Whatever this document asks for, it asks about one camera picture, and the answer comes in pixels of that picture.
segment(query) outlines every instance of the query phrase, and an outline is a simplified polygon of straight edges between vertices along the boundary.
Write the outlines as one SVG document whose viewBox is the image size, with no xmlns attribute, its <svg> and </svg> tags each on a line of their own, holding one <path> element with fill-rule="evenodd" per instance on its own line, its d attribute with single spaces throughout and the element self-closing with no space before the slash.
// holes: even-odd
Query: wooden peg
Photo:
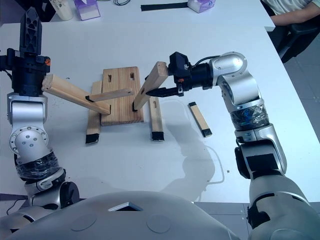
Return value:
<svg viewBox="0 0 320 240">
<path fill-rule="evenodd" d="M 190 102 L 189 107 L 190 107 L 190 110 L 192 112 L 192 115 L 193 115 L 198 127 L 201 130 L 203 137 L 206 138 L 206 137 L 211 136 L 212 132 L 211 132 L 204 116 L 201 114 L 196 102 L 195 101 Z"/>
<path fill-rule="evenodd" d="M 131 96 L 133 94 L 134 94 L 134 92 L 132 91 L 131 88 L 124 88 L 124 89 L 119 89 L 119 90 L 115 90 L 115 91 L 103 92 L 103 93 L 99 93 L 99 94 L 91 94 L 91 95 L 85 96 L 85 99 L 94 103 L 94 102 L 99 102 L 99 101 L 104 101 L 104 100 L 109 100 L 109 99 L 127 97 L 127 96 Z"/>
<path fill-rule="evenodd" d="M 94 110 L 98 113 L 105 115 L 110 114 L 110 104 L 104 102 L 90 102 L 86 100 L 86 96 L 90 95 L 90 93 L 54 74 L 49 74 L 44 77 L 42 82 L 42 91 Z"/>
<path fill-rule="evenodd" d="M 92 84 L 92 94 L 98 94 L 102 91 L 102 81 L 95 81 Z M 99 141 L 101 130 L 101 114 L 89 109 L 88 124 L 86 127 L 85 144 L 93 144 Z"/>
<path fill-rule="evenodd" d="M 164 141 L 164 128 L 162 125 L 162 117 L 159 99 L 155 96 L 149 98 L 150 118 L 152 126 L 152 140 Z"/>
<path fill-rule="evenodd" d="M 146 95 L 146 93 L 160 87 L 160 85 L 167 79 L 167 77 L 168 77 L 167 64 L 163 61 L 158 61 L 154 65 L 149 76 L 146 78 L 139 93 L 136 95 L 133 101 L 132 110 L 137 111 L 141 109 L 150 98 L 150 96 Z"/>
</svg>

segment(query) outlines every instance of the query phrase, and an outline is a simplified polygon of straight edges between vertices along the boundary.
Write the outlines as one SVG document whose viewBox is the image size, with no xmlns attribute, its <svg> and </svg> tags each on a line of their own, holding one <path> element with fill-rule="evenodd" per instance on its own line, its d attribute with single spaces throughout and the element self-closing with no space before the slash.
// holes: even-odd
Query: table surface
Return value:
<svg viewBox="0 0 320 240">
<path fill-rule="evenodd" d="M 102 23 L 177 23 L 215 24 L 265 27 L 273 31 L 274 23 L 268 16 L 259 0 L 216 0 L 213 8 L 196 13 L 190 8 L 141 11 L 141 5 L 181 3 L 183 0 L 132 0 L 124 6 L 117 6 L 112 1 L 98 1 L 101 17 L 90 21 Z M 70 0 L 74 17 L 71 21 L 79 21 L 73 1 Z M 60 21 L 55 15 L 52 21 Z"/>
<path fill-rule="evenodd" d="M 19 49 L 20 25 L 0 28 L 0 49 Z M 169 62 L 175 51 L 191 63 L 230 51 L 244 54 L 255 77 L 270 121 L 287 157 L 287 176 L 311 202 L 320 192 L 320 145 L 297 93 L 263 27 L 193 24 L 121 24 L 60 22 L 42 26 L 42 55 L 51 57 L 51 73 L 90 91 L 103 69 L 138 66 L 143 83 L 157 61 Z M 0 74 L 0 193 L 25 194 L 8 147 L 11 126 L 6 118 L 10 80 Z M 172 77 L 164 83 L 174 86 Z M 82 198 L 103 193 L 146 190 L 171 193 L 190 201 L 249 202 L 250 181 L 238 173 L 234 127 L 218 87 L 200 88 L 184 97 L 160 99 L 164 142 L 151 141 L 149 107 L 143 123 L 102 127 L 99 143 L 85 145 L 88 110 L 48 96 L 45 129 L 59 164 Z M 188 109 L 196 101 L 213 135 L 203 138 Z"/>
</svg>

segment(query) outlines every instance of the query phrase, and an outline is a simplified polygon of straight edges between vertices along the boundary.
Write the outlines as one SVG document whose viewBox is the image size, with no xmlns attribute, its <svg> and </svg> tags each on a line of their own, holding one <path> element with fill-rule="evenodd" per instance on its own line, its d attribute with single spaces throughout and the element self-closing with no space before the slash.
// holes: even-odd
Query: tissue box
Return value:
<svg viewBox="0 0 320 240">
<path fill-rule="evenodd" d="M 82 21 L 100 17 L 100 12 L 96 0 L 74 0 L 74 4 Z"/>
<path fill-rule="evenodd" d="M 216 0 L 188 0 L 188 7 L 197 13 L 201 13 L 212 8 L 215 2 Z"/>
</svg>

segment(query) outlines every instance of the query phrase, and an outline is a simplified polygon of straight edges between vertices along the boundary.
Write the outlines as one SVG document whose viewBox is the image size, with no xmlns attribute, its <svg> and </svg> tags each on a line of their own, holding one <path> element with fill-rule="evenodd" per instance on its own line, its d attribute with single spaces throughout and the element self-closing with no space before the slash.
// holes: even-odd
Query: wooden block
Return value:
<svg viewBox="0 0 320 240">
<path fill-rule="evenodd" d="M 155 96 L 149 98 L 150 118 L 152 126 L 152 140 L 164 141 L 164 128 L 162 125 L 162 117 L 159 99 Z"/>
<path fill-rule="evenodd" d="M 146 95 L 146 93 L 160 87 L 160 85 L 167 79 L 167 77 L 168 77 L 167 64 L 163 61 L 158 61 L 154 65 L 147 79 L 145 80 L 139 93 L 136 95 L 133 102 L 132 109 L 133 110 L 141 109 L 150 98 L 150 96 Z"/>
<path fill-rule="evenodd" d="M 201 114 L 196 102 L 195 101 L 190 102 L 189 107 L 190 107 L 190 110 L 192 112 L 192 115 L 193 115 L 198 127 L 201 130 L 203 137 L 206 138 L 206 137 L 211 136 L 212 132 L 211 132 L 204 116 Z"/>
<path fill-rule="evenodd" d="M 91 102 L 99 102 L 99 101 L 104 101 L 109 99 L 116 99 L 116 98 L 131 96 L 133 94 L 134 92 L 132 91 L 131 88 L 125 88 L 125 89 L 120 89 L 115 91 L 103 92 L 99 94 L 90 94 L 88 96 L 85 96 L 85 99 Z"/>
<path fill-rule="evenodd" d="M 102 91 L 102 81 L 95 81 L 92 84 L 92 94 L 99 94 Z M 86 126 L 85 144 L 93 144 L 99 141 L 101 129 L 101 114 L 89 109 L 88 124 Z"/>
<path fill-rule="evenodd" d="M 86 100 L 86 96 L 90 95 L 90 93 L 54 74 L 49 74 L 44 77 L 42 82 L 42 91 L 101 114 L 110 114 L 110 104 L 106 102 L 90 102 Z"/>
<path fill-rule="evenodd" d="M 136 66 L 103 70 L 103 93 L 130 88 L 132 92 L 134 92 L 134 95 L 101 102 L 111 105 L 110 115 L 101 115 L 102 126 L 131 124 L 144 121 L 142 109 L 137 112 L 132 111 L 132 103 L 140 90 L 139 76 L 139 69 Z"/>
</svg>

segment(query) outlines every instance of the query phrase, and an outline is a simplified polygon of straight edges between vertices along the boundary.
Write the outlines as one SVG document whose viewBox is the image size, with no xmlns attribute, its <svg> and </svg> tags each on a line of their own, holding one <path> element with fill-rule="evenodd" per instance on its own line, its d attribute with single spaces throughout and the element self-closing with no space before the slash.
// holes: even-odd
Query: cable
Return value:
<svg viewBox="0 0 320 240">
<path fill-rule="evenodd" d="M 210 146 L 206 146 L 208 149 L 210 149 L 212 152 L 215 153 L 217 159 L 218 159 L 218 162 L 219 162 L 219 165 L 220 165 L 220 169 L 221 169 L 221 174 L 222 174 L 222 179 L 220 181 L 211 181 L 211 182 L 208 182 L 208 185 L 211 185 L 211 184 L 221 184 L 225 181 L 225 172 L 224 172 L 224 168 L 222 167 L 222 163 L 221 163 L 221 160 L 220 160 L 220 157 L 219 155 L 217 154 L 217 152 Z"/>
<path fill-rule="evenodd" d="M 9 207 L 8 210 L 6 211 L 6 214 L 7 214 L 7 215 L 9 215 L 9 210 L 11 210 L 11 209 L 16 205 L 16 203 L 17 203 L 18 201 L 20 201 L 20 200 L 26 200 L 26 199 L 25 199 L 25 198 L 21 198 L 21 199 L 15 200 L 14 203 L 13 203 L 13 205 L 12 205 L 11 207 Z"/>
<path fill-rule="evenodd" d="M 109 2 L 111 0 L 97 0 L 97 1 L 102 1 L 102 2 Z M 113 0 L 113 4 L 117 5 L 117 6 L 124 6 L 127 5 L 128 3 L 130 3 L 131 0 L 124 0 L 122 2 L 120 2 L 119 0 Z"/>
<path fill-rule="evenodd" d="M 114 3 L 115 5 L 117 5 L 117 6 L 124 6 L 124 5 L 128 4 L 128 3 L 130 3 L 130 1 L 131 1 L 131 0 L 125 0 L 125 1 L 123 1 L 123 2 L 119 2 L 119 0 L 113 0 L 113 3 Z"/>
<path fill-rule="evenodd" d="M 197 66 L 199 63 L 205 61 L 205 60 L 215 59 L 215 58 L 218 58 L 218 57 L 220 57 L 220 56 L 219 56 L 219 55 L 216 55 L 216 56 L 207 56 L 207 57 L 204 57 L 204 58 L 200 59 L 199 61 L 197 61 L 196 64 L 194 65 L 194 67 Z"/>
</svg>

